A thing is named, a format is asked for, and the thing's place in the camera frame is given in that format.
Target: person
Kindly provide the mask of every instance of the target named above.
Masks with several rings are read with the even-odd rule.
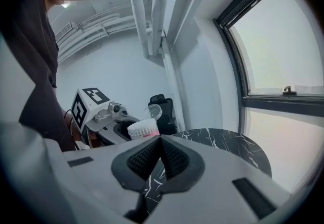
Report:
[[[19,122],[57,141],[63,152],[75,150],[80,133],[56,98],[58,46],[47,12],[65,1],[75,0],[21,0],[10,26],[2,30],[11,52],[35,83]]]

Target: round table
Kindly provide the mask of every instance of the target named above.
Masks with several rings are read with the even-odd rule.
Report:
[[[264,151],[254,141],[244,135],[224,129],[204,128],[179,132],[173,136],[209,145],[215,149],[229,151],[241,157],[268,176],[272,176],[270,163]],[[161,159],[159,159],[145,185],[144,193],[148,214],[159,203],[161,199],[159,188],[165,181],[166,173],[164,165]]]

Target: window frame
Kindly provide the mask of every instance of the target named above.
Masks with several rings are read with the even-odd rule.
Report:
[[[297,96],[248,94],[248,78],[243,59],[229,29],[260,1],[233,0],[217,19],[213,19],[225,44],[234,71],[238,97],[239,133],[244,131],[245,107],[324,117],[324,97],[298,96],[298,94]]]

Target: window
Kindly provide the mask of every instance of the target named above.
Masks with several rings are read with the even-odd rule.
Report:
[[[214,19],[248,107],[324,117],[324,36],[306,0],[234,0]]]
[[[248,95],[282,95],[286,86],[297,95],[324,95],[323,54],[296,0],[261,0],[229,32],[244,64]]]
[[[272,179],[294,193],[319,163],[324,118],[246,108],[243,134],[267,155]]]

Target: window latch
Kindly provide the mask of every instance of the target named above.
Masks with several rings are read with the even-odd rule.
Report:
[[[284,95],[284,96],[294,96],[294,95],[297,95],[297,92],[292,91],[291,86],[286,86],[284,88],[284,91],[282,92],[282,95]]]

